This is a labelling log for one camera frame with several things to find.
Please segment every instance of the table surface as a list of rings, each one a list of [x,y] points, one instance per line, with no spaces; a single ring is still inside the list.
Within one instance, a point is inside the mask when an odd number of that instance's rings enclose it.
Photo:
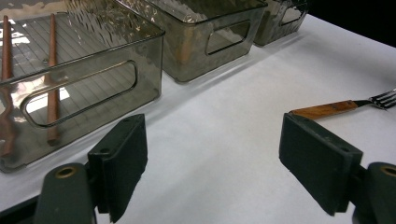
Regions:
[[[307,16],[297,33],[187,85],[163,73],[160,99],[131,113],[146,115],[148,165],[118,223],[351,223],[353,204],[328,216],[279,161],[283,114],[394,89],[395,59],[395,48]],[[50,169],[85,162],[115,123],[0,174],[0,211],[37,195]],[[363,151],[363,167],[396,163],[396,108],[318,123]]]

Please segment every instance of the white table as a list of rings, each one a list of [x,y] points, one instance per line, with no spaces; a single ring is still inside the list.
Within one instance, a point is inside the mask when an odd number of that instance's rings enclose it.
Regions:
[[[328,216],[279,161],[283,114],[395,87],[395,48],[312,16],[297,33],[188,85],[164,74],[161,98],[133,113],[146,114],[148,166],[119,223],[351,223],[352,204]],[[396,163],[396,108],[366,106],[318,123],[362,150],[362,166]],[[0,174],[0,211],[37,195],[51,168],[85,162],[114,125]]]

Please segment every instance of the clear plastic bin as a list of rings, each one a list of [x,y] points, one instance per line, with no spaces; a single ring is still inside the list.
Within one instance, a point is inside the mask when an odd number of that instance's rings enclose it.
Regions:
[[[265,4],[257,0],[117,0],[166,32],[163,70],[188,82],[250,51]]]
[[[112,0],[44,2],[0,3],[0,20],[7,15],[12,29],[12,78],[0,82],[0,170],[4,172],[35,161],[161,94],[163,30]],[[57,58],[52,66],[51,13]],[[0,26],[3,36],[5,24]],[[6,40],[0,40],[3,46]],[[50,104],[54,95],[59,99]]]
[[[265,0],[268,7],[254,39],[254,44],[262,47],[279,38],[292,34],[301,26],[311,0]]]

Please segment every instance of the fork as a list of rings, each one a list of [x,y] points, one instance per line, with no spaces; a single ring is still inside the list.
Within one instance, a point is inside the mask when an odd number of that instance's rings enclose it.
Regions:
[[[367,100],[342,101],[327,105],[315,105],[291,110],[291,114],[300,115],[309,119],[322,119],[331,115],[345,113],[364,105],[375,105],[380,109],[389,109],[396,105],[396,89],[384,92]]]

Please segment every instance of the black background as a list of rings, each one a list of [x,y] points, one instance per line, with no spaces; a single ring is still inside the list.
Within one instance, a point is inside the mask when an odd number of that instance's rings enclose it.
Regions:
[[[396,48],[396,7],[390,0],[314,0],[309,14]]]

